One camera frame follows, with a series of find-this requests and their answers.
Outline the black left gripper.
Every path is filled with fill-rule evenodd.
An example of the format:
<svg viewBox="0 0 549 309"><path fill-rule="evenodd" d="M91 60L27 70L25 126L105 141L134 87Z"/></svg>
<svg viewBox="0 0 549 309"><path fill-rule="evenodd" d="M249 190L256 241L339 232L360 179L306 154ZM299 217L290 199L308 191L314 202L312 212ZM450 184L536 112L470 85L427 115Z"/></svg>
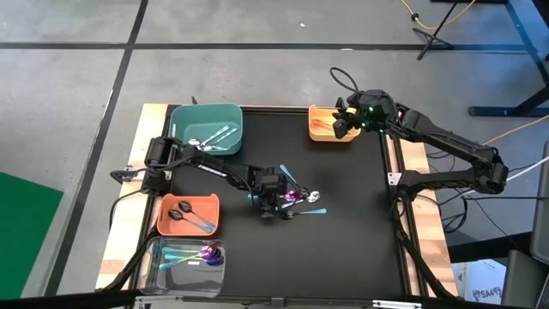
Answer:
<svg viewBox="0 0 549 309"><path fill-rule="evenodd" d="M287 182L287 177L276 172L273 167L252 170L250 199L253 202L264 202L260 206L262 219L273 218L275 214L279 215L285 209L288 201L282 195L287 193Z"/></svg>

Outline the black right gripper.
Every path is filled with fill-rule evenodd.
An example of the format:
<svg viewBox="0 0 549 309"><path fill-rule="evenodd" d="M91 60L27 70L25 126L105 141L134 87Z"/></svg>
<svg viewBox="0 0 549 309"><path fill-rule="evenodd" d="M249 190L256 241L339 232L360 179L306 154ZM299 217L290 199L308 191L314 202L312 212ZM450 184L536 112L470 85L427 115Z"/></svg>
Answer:
<svg viewBox="0 0 549 309"><path fill-rule="evenodd" d="M349 107L338 109L338 119L333 123L337 139L347 135L349 123L354 129L367 132L387 130L397 124L395 102L383 90L351 94L347 97L347 104Z"/></svg>

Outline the yellow plastic bin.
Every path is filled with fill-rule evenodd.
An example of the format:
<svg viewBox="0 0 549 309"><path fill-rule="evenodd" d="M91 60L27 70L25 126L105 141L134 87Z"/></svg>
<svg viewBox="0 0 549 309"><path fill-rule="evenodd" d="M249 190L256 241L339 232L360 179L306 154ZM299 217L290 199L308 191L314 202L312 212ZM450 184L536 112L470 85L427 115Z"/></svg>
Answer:
<svg viewBox="0 0 549 309"><path fill-rule="evenodd" d="M312 123L312 120L314 118L320 118L323 121L330 122L332 124L332 127L330 129L333 130L333 123L335 121L335 118L333 116L333 113L336 112L333 108L320 108L316 105L311 105L308 110L308 128L309 128L309 136L314 142L351 142L355 137L357 137L360 134L360 130L352 128L348 131L347 135L344 136L342 139L337 139L335 137L335 133L333 135L325 135L325 134L319 134L316 130L313 129L315 126Z"/></svg>

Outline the orange plastic bin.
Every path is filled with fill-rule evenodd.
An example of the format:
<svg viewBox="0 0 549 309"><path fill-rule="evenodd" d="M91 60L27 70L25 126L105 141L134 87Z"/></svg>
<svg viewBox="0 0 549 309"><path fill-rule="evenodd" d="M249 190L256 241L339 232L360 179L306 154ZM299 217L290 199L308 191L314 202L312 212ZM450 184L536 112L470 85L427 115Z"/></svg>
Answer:
<svg viewBox="0 0 549 309"><path fill-rule="evenodd" d="M216 228L211 233L206 233L200 228L195 227L186 221L174 221L168 216L169 210L181 211L178 207L178 202L188 202L193 210L205 218L206 220L215 224ZM201 223L191 213L184 213L184 217L192 221ZM212 236L219 226L220 220L220 200L215 194L209 196L175 196L173 194L165 195L160 203L160 210L156 222L156 227L162 236L170 237L207 237Z"/></svg>

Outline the clear plastic tray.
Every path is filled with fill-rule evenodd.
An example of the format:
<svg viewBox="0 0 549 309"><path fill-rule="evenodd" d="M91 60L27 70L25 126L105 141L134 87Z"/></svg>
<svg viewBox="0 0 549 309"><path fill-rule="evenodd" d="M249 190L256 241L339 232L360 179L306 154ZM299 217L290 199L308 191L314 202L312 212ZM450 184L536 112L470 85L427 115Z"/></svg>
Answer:
<svg viewBox="0 0 549 309"><path fill-rule="evenodd" d="M160 264L168 263L161 252L163 247L200 250L204 246L218 249L214 257L224 257L224 263L209 266L203 261L187 261L168 270L159 270ZM175 253L178 256L193 256L193 253ZM218 240L155 237L148 242L142 259L138 289L148 295L177 295L214 298L224 283L226 248Z"/></svg>

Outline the black tripod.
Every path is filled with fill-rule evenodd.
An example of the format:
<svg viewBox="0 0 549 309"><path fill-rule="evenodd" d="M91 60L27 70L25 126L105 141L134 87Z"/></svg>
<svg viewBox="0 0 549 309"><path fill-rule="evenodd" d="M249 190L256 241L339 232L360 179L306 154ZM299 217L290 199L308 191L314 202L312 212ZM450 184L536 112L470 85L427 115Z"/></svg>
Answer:
<svg viewBox="0 0 549 309"><path fill-rule="evenodd" d="M419 52L418 56L416 57L418 61L420 61L432 47L436 47L436 48L440 47L443 51L449 51L454 49L454 46L452 44L450 44L449 42L443 39L438 38L437 35L440 32L440 30L443 28L443 26L446 24L446 22L448 21L450 15L453 13L456 6L457 6L457 2L454 2L450 7L450 9L448 10L448 12L446 13L446 15L444 16L444 18L438 24L438 26L432 29L431 33L428 33L428 29L421 25L421 22L419 21L418 13L413 12L411 14L411 20L415 21L418 25L422 27L422 29L414 27L413 31L416 34L423 35L425 38L425 44L422 50Z"/></svg>

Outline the teal plastic bin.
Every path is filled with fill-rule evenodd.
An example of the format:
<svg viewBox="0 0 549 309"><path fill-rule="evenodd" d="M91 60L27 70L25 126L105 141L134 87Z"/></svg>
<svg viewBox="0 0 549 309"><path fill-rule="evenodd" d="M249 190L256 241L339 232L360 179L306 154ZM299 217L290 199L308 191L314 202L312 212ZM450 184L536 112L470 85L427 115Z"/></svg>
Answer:
<svg viewBox="0 0 549 309"><path fill-rule="evenodd" d="M237 127L237 132L215 145L228 148L227 151L207 152L211 155L234 155L241 148L243 122L243 111L231 103L179 106L171 114L168 136L188 144L191 138L204 141L225 125L230 129Z"/></svg>

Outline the white cardboard box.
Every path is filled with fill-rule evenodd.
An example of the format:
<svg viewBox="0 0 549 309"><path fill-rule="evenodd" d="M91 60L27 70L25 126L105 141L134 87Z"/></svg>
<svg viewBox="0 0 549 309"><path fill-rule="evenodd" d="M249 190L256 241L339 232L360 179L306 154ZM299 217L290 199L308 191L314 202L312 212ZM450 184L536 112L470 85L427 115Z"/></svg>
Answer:
<svg viewBox="0 0 549 309"><path fill-rule="evenodd" d="M500 305L506 267L492 259L451 264L458 295L466 301Z"/></svg>

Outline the grey laptop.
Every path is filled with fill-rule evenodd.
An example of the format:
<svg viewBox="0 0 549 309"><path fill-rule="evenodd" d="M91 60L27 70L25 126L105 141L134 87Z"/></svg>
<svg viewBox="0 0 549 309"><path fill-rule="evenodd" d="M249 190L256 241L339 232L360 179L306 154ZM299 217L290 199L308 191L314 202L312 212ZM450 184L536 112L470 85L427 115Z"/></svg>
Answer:
<svg viewBox="0 0 549 309"><path fill-rule="evenodd" d="M544 157L541 164L538 197L536 201L530 252L532 256L549 264L549 141L544 144Z"/></svg>

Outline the green floor mat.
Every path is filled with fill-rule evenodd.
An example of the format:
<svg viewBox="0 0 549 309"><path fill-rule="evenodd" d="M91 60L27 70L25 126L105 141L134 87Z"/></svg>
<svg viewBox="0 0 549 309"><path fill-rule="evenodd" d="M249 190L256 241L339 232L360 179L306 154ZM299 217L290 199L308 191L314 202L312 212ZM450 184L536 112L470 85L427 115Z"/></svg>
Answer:
<svg viewBox="0 0 549 309"><path fill-rule="evenodd" d="M21 296L62 196L0 173L0 300Z"/></svg>

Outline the silver frame bracket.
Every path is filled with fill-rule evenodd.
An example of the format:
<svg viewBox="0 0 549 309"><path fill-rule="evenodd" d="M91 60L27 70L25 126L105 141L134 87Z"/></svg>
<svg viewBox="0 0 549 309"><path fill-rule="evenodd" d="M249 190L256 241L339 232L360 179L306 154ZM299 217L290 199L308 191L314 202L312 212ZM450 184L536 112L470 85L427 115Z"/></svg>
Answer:
<svg viewBox="0 0 549 309"><path fill-rule="evenodd" d="M423 309L421 303L393 300L374 300L372 301L372 306L381 309Z"/></svg>

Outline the black rig frame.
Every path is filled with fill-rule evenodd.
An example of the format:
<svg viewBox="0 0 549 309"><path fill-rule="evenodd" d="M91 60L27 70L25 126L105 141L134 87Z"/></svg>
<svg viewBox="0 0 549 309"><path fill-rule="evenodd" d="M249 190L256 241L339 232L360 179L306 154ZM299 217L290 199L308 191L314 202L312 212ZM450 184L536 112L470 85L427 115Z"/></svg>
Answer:
<svg viewBox="0 0 549 309"><path fill-rule="evenodd" d="M406 294L402 298L393 301L421 303L423 309L525 309L513 306L470 302L455 297L443 287L438 279L435 278L424 259L420 256L419 251L415 248L401 224L401 217L399 216L398 211L393 209L390 218L394 223L398 247L407 251L414 262L414 267L424 277L428 285L431 286L431 289L436 294L434 298ZM113 282L106 288L86 294L63 294L0 300L0 309L113 309L120 306L134 305L138 301L146 299L147 296L138 289L122 290L121 286L124 285L134 272L135 267L141 262L146 249L147 246L145 244L139 246L138 250L134 253L126 266L124 266L123 270L118 273ZM350 300L349 303L356 306L365 305L373 307L372 301L374 300Z"/></svg>

